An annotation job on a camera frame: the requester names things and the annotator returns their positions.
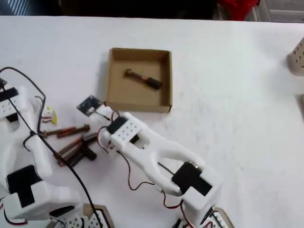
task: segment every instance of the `white table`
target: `white table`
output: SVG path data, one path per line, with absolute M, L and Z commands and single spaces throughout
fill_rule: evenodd
M 171 113 L 134 115 L 201 155 L 223 176 L 218 206 L 236 227 L 302 227 L 304 121 L 295 96 L 304 93 L 304 78 L 289 72 L 285 56 L 304 36 L 304 25 L 1 17 L 0 30 L 0 67 L 28 74 L 47 94 L 60 127 L 89 122 L 76 106 L 91 94 L 102 99 L 110 48 L 172 51 Z M 18 74 L 1 77 L 30 87 Z M 60 149 L 71 140 L 50 143 Z M 93 202 L 107 206 L 116 227 L 171 227 L 179 210 L 165 209 L 162 194 L 151 186 L 130 191 L 124 160 L 95 149 L 97 160 L 81 161 L 76 171 Z M 65 181 L 49 181 L 79 190 L 88 202 L 73 174 L 58 168 L 51 152 L 50 158 L 54 176 Z M 146 180 L 132 169 L 133 185 Z M 168 203 L 178 201 L 171 197 Z

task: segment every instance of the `circuit board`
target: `circuit board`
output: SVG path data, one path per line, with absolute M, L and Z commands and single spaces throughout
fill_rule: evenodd
M 186 223 L 183 221 L 177 225 L 177 228 L 183 228 L 186 226 Z M 225 211 L 221 208 L 215 207 L 199 228 L 234 228 L 234 226 Z
M 86 116 L 90 116 L 94 110 L 99 108 L 103 104 L 102 101 L 98 100 L 93 95 L 90 95 L 84 102 L 77 106 L 77 109 Z

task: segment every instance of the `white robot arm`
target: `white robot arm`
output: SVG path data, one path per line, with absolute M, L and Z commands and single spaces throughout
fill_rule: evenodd
M 56 220 L 81 214 L 83 204 L 77 191 L 45 181 L 52 174 L 52 169 L 46 147 L 39 136 L 32 136 L 26 143 L 34 156 L 34 164 L 14 169 L 16 154 L 29 153 L 22 145 L 29 136 L 29 130 L 22 120 L 19 120 L 19 126 L 10 126 L 10 119 L 16 117 L 17 112 L 8 98 L 30 128 L 35 128 L 37 119 L 26 89 L 6 85 L 6 91 L 0 92 L 0 185 L 10 193 L 3 201 L 7 216 L 11 219 Z M 110 116 L 112 110 L 102 105 L 96 112 Z M 159 191 L 181 196 L 187 223 L 200 227 L 220 194 L 222 179 L 213 169 L 199 156 L 163 138 L 130 113 L 115 119 L 101 133 L 102 140 L 111 141 L 114 150 L 138 165 Z M 160 171 L 158 162 L 162 158 L 184 162 L 171 179 Z
M 107 115 L 109 107 L 102 105 L 96 111 Z M 158 190 L 181 196 L 188 220 L 194 227 L 200 227 L 220 194 L 222 179 L 217 172 L 199 156 L 177 142 L 163 138 L 130 113 L 116 118 L 103 129 L 100 137 L 98 140 L 111 141 L 113 150 L 119 150 L 139 166 Z M 162 158 L 185 163 L 168 179 L 158 165 Z
M 8 98 L 35 129 L 37 117 L 26 89 L 7 85 L 5 89 L 0 91 L 0 185 L 10 194 L 3 200 L 6 215 L 10 219 L 46 220 L 81 212 L 83 204 L 77 191 L 45 181 L 52 168 L 41 139 L 34 135 L 26 142 L 30 152 L 22 145 L 30 132 Z M 34 164 L 15 169 L 19 152 L 33 156 Z

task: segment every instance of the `cardboard box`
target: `cardboard box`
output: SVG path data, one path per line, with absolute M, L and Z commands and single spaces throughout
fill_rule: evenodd
M 126 77 L 126 69 L 162 82 L 155 90 Z M 112 48 L 105 79 L 105 104 L 113 110 L 168 113 L 172 107 L 171 52 Z

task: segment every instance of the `screw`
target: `screw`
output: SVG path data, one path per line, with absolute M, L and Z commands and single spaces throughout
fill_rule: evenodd
M 80 143 L 74 150 L 72 150 L 66 157 L 64 157 L 64 160 L 67 161 L 74 154 L 78 153 L 80 151 L 80 148 L 82 147 L 82 145 L 83 145 L 83 143 Z M 64 167 L 65 166 L 65 164 L 61 160 L 58 160 L 58 165 L 60 167 Z
M 47 138 L 50 135 L 59 134 L 59 133 L 65 133 L 65 132 L 68 132 L 68 131 L 71 131 L 71 130 L 74 130 L 74 129 L 76 129 L 75 126 L 68 127 L 68 128 L 63 128 L 63 129 L 58 129 L 58 130 L 54 130 L 54 131 L 49 131 L 49 132 L 44 131 L 43 132 L 43 137 Z
M 67 136 L 70 136 L 70 135 L 73 135 L 73 134 L 76 134 L 76 133 L 79 133 L 79 132 L 88 132 L 89 130 L 90 130 L 90 125 L 85 124 L 81 128 L 76 128 L 74 130 L 58 134 L 57 138 L 60 139 L 60 138 L 67 137 Z
M 68 150 L 72 149 L 74 146 L 76 146 L 78 143 L 80 143 L 82 140 L 82 136 L 71 142 L 69 145 L 67 145 L 65 148 L 60 150 L 58 154 L 62 156 L 64 153 L 66 153 Z

